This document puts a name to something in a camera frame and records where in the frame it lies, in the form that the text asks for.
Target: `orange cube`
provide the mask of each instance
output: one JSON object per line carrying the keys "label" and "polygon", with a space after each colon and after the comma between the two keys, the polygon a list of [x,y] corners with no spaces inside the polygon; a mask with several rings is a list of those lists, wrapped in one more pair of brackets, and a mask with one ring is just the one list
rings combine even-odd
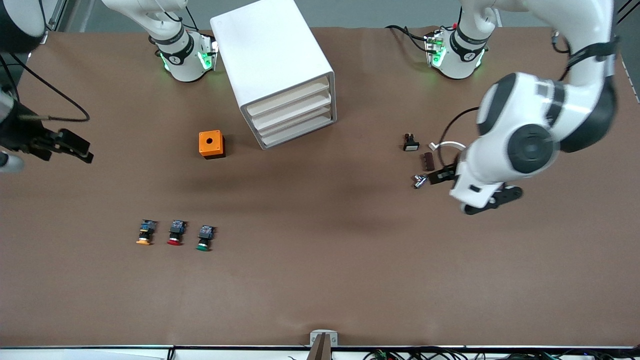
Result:
{"label": "orange cube", "polygon": [[220,130],[203,131],[198,138],[199,151],[205,159],[224,158],[225,137]]}

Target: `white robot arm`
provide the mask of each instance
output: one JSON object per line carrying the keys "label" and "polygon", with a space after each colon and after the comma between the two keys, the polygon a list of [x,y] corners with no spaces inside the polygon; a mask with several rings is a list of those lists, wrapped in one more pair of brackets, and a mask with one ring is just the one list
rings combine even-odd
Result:
{"label": "white robot arm", "polygon": [[[484,37],[486,41],[493,30],[486,9],[493,0],[462,3],[472,10],[463,14],[458,26],[461,32],[448,38],[455,42],[462,33],[467,40]],[[518,72],[487,91],[477,117],[480,138],[461,153],[450,192],[468,214],[496,208],[509,189],[506,181],[539,174],[553,163],[558,150],[574,152],[599,141],[617,108],[612,82],[616,53],[613,0],[505,0],[495,4],[529,10],[566,37],[573,49],[567,64],[570,81],[567,85]],[[447,66],[447,60],[453,65]],[[458,75],[450,73],[451,78],[468,76],[475,68],[475,64],[456,67],[453,60],[464,62],[456,56],[442,61],[443,73],[457,69]],[[521,194],[510,196],[516,199]]]}
{"label": "white robot arm", "polygon": [[186,30],[173,13],[184,9],[187,1],[102,0],[108,8],[131,18],[147,30],[151,41],[160,50],[165,69],[176,80],[192,82],[214,68],[218,44],[207,35]]}

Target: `gray floor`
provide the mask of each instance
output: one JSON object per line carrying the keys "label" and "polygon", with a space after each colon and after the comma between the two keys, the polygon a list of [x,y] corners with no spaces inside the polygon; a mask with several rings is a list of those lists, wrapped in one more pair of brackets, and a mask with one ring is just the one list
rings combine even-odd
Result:
{"label": "gray floor", "polygon": [[[67,3],[57,27],[71,32],[129,32],[143,31],[131,19],[107,8],[101,0],[44,0],[45,12],[50,16],[58,1]],[[201,29],[210,29],[209,19],[239,8],[255,0],[190,0],[189,9]],[[627,10],[639,2],[633,0]],[[619,9],[627,0],[615,0]],[[460,4],[452,0],[296,0],[309,26],[339,26],[343,28],[382,28],[389,24],[417,28],[435,24],[452,24],[457,20]],[[179,13],[189,24],[185,11]],[[500,12],[503,26],[545,26],[528,13]],[[617,28],[622,37],[621,51],[634,84],[640,84],[640,7]],[[12,72],[20,76],[19,67]]]}

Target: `brown table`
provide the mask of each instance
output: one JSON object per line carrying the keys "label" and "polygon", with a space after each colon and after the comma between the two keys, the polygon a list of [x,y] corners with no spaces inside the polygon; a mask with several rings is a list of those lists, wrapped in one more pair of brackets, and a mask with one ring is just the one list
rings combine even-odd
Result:
{"label": "brown table", "polygon": [[[314,34],[339,121],[268,151],[223,67],[179,83],[144,33],[51,34],[29,66],[92,120],[48,126],[91,141],[95,160],[23,156],[0,177],[0,343],[285,345],[317,328],[344,345],[638,343],[640,108],[620,63],[609,136],[469,217],[449,184],[412,188],[420,159],[402,136],[436,142],[510,72],[556,78],[548,29],[498,29],[462,81],[388,29]],[[20,94],[78,115],[29,75]],[[198,154],[210,129],[227,158]],[[475,136],[468,115],[450,140]],[[143,218],[160,221],[151,247],[135,244]],[[172,219],[189,222],[182,247],[165,244]],[[195,250],[203,224],[218,227],[209,253]]]}

